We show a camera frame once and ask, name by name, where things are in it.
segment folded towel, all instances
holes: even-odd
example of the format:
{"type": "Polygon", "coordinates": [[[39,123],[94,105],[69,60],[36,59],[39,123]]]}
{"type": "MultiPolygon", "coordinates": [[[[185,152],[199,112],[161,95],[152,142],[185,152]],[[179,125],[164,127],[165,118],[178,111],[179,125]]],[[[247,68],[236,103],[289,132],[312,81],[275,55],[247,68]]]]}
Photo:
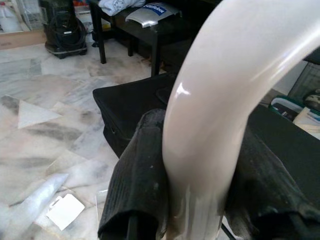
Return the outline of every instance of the folded towel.
{"type": "Polygon", "coordinates": [[[116,15],[129,7],[142,7],[146,0],[101,0],[99,7],[109,16],[116,15]]]}

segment white plastic tube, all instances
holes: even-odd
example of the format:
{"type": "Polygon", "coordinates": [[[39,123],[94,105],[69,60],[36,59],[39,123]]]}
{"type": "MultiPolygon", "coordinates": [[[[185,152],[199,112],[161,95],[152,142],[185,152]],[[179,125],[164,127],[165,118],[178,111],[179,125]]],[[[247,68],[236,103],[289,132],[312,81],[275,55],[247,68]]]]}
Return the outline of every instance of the white plastic tube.
{"type": "Polygon", "coordinates": [[[214,239],[249,114],[320,46],[319,0],[224,0],[193,42],[163,130],[167,239],[214,239]]]}

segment white card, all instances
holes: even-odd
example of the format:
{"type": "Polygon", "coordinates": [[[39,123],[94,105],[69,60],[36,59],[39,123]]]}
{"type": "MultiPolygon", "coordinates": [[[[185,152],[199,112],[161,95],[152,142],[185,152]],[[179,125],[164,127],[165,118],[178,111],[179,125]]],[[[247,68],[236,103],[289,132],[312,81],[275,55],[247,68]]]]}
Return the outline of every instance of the white card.
{"type": "Polygon", "coordinates": [[[56,201],[50,206],[46,216],[56,224],[62,231],[85,209],[85,206],[72,194],[65,195],[64,198],[58,196],[56,201]]]}

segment grey marble pattern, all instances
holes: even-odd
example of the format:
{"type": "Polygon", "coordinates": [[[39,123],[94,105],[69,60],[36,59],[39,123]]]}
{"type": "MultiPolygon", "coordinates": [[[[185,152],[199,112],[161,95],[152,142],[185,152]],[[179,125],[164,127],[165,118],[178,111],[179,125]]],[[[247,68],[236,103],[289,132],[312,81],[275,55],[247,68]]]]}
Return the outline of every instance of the grey marble pattern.
{"type": "Polygon", "coordinates": [[[90,46],[65,59],[43,44],[0,51],[0,220],[55,173],[69,177],[52,201],[71,193],[85,205],[63,231],[46,217],[47,206],[21,239],[97,239],[96,194],[108,188],[118,157],[92,91],[150,76],[140,56],[128,57],[114,40],[105,46],[107,64],[90,46]]]}

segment black table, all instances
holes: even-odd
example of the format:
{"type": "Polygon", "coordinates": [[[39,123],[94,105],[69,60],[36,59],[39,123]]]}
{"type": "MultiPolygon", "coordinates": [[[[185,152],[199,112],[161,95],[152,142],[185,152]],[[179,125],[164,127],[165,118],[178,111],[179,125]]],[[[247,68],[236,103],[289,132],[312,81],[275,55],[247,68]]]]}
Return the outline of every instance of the black table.
{"type": "Polygon", "coordinates": [[[90,11],[93,23],[92,38],[97,42],[100,53],[100,62],[105,64],[106,54],[104,40],[110,39],[116,33],[123,33],[129,37],[128,55],[132,56],[136,40],[141,40],[151,46],[151,76],[159,74],[160,48],[163,45],[179,42],[186,39],[194,39],[201,25],[177,15],[169,16],[158,22],[157,25],[142,28],[135,21],[125,21],[126,17],[138,9],[129,7],[115,16],[108,16],[98,6],[97,0],[90,0],[90,11]],[[111,29],[103,32],[101,19],[111,22],[111,29]]]}

